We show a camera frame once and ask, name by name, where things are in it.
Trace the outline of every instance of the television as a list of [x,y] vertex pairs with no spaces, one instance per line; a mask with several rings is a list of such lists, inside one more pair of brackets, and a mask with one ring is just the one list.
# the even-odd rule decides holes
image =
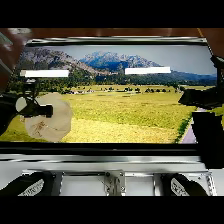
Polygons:
[[211,56],[205,38],[30,40],[8,91],[20,93],[24,79],[35,74],[39,97],[59,93],[70,105],[71,130],[60,141],[49,143],[30,136],[18,115],[0,141],[33,147],[53,144],[53,148],[194,148],[192,112],[202,109],[178,100],[185,89],[216,86],[217,70]]

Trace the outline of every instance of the sky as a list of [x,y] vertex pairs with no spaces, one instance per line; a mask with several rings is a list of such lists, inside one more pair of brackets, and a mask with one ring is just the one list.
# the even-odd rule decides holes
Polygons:
[[75,59],[82,59],[95,51],[113,52],[125,55],[139,55],[171,70],[202,75],[216,74],[210,61],[211,53],[207,46],[195,45],[71,45],[45,47],[64,51]]

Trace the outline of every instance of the mountain range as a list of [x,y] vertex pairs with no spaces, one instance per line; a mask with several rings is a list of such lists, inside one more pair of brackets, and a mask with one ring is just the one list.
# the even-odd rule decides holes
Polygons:
[[[97,51],[77,60],[62,51],[55,51],[46,48],[25,48],[17,65],[17,70],[29,69],[69,69],[70,71],[82,71],[89,75],[108,76],[111,74],[124,74],[125,68],[136,67],[162,67],[161,65],[142,58],[138,55],[124,55],[113,52]],[[216,81],[216,74],[200,75],[171,70],[169,74],[153,75],[153,80],[173,81]]]

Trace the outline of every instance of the screen bezel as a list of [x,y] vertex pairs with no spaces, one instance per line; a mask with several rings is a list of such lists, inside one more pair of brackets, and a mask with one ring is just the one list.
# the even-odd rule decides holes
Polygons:
[[[31,39],[25,47],[66,45],[196,45],[197,37],[79,37]],[[0,154],[195,156],[198,144],[0,142]]]

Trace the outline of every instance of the white rectangle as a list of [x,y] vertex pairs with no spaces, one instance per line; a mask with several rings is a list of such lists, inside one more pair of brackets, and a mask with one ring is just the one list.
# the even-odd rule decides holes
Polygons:
[[170,67],[149,67],[149,68],[126,68],[125,75],[145,75],[145,74],[158,74],[158,73],[171,73]]
[[68,70],[22,70],[20,75],[30,78],[54,78],[54,77],[68,77]]

